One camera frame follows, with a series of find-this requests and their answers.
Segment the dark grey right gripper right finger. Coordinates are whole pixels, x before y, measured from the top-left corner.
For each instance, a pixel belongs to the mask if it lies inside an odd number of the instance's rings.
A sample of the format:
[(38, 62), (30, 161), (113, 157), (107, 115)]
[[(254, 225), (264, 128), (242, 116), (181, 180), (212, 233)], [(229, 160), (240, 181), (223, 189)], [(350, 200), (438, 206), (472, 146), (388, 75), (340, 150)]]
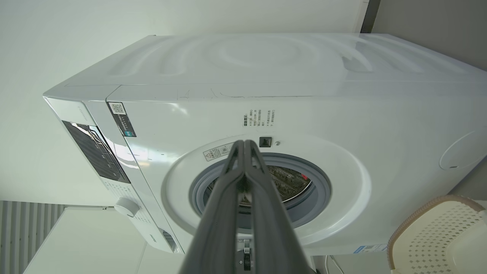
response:
[(258, 145), (245, 141), (256, 274), (313, 274)]

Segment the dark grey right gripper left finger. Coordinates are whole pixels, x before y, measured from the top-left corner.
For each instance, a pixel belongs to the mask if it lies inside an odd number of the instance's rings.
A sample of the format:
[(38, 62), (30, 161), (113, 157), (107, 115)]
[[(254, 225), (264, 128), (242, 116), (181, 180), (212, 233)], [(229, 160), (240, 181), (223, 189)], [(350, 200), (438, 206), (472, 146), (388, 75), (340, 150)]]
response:
[(215, 183), (181, 274), (235, 271), (238, 185), (244, 176), (244, 141), (236, 141)]

